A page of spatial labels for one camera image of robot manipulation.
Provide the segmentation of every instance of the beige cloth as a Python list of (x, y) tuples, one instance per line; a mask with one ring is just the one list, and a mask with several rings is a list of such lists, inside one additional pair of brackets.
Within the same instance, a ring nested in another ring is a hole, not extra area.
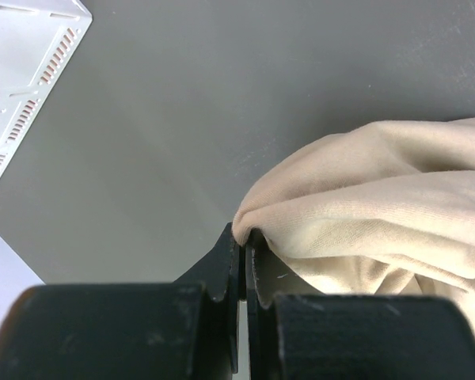
[(327, 294), (453, 300), (475, 333), (475, 119), (329, 135), (253, 185), (234, 218)]

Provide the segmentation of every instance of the cloth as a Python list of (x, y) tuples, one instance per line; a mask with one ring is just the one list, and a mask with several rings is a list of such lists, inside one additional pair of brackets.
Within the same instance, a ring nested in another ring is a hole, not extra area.
[(329, 135), (260, 178), (234, 217), (326, 294), (438, 295), (475, 335), (475, 119)]

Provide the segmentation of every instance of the gray table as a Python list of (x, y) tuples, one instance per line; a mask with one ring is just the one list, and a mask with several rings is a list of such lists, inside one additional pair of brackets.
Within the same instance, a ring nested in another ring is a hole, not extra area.
[(0, 234), (49, 283), (170, 281), (300, 146), (475, 116), (475, 0), (85, 4), (0, 180)]

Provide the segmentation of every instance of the white plastic tray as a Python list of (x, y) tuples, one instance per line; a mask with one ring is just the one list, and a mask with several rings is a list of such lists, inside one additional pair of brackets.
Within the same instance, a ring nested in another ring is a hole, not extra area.
[(0, 1), (0, 176), (91, 21), (79, 0)]

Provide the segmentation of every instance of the towel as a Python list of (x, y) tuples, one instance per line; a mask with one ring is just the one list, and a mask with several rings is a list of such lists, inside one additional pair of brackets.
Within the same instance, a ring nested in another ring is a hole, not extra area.
[(234, 217), (326, 294), (437, 295), (475, 335), (475, 119), (328, 135), (260, 178)]

